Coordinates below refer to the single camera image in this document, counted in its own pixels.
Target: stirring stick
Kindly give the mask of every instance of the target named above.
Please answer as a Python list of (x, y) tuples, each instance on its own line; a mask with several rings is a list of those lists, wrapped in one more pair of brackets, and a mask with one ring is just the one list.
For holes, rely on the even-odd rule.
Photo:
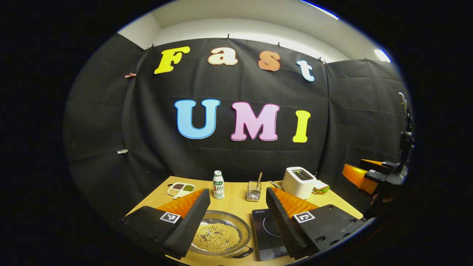
[(256, 184), (256, 189), (258, 189), (258, 186), (260, 185), (262, 175), (263, 175), (263, 172), (260, 172), (260, 177), (258, 177), (258, 183)]

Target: black cooktop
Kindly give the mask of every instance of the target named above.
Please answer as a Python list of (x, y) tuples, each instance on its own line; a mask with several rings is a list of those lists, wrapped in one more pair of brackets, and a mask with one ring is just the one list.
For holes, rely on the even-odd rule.
[(253, 226), (259, 260), (269, 260), (288, 254), (269, 209), (253, 210)]

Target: pink letter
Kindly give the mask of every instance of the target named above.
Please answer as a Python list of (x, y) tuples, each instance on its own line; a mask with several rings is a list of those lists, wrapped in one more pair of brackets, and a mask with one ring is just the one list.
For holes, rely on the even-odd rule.
[(235, 133), (230, 136), (234, 141), (246, 140), (246, 134), (243, 132), (243, 127), (250, 134), (250, 138), (254, 140), (258, 135), (261, 127), (263, 132), (260, 134), (262, 141), (275, 141), (278, 139), (276, 135), (276, 114), (279, 111), (279, 106), (274, 104), (266, 104), (261, 109), (258, 117), (254, 115), (253, 109), (247, 102), (235, 102), (232, 108), (236, 112)]

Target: plate handle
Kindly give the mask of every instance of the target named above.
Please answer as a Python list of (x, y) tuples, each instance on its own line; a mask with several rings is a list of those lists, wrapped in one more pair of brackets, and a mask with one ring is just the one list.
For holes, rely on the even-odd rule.
[(232, 256), (230, 255), (231, 257), (233, 258), (243, 258), (243, 257), (246, 257), (248, 255), (250, 255), (251, 253), (253, 253), (253, 248), (250, 248), (249, 246), (246, 246), (247, 248), (249, 248), (249, 250), (247, 252), (243, 252), (242, 254), (238, 255), (238, 256)]

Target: white toaster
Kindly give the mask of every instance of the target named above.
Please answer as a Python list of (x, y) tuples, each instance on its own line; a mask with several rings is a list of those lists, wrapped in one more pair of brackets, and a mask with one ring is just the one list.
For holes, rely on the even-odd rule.
[(308, 199), (317, 179), (302, 167), (288, 167), (282, 181), (282, 188), (287, 193), (301, 199)]

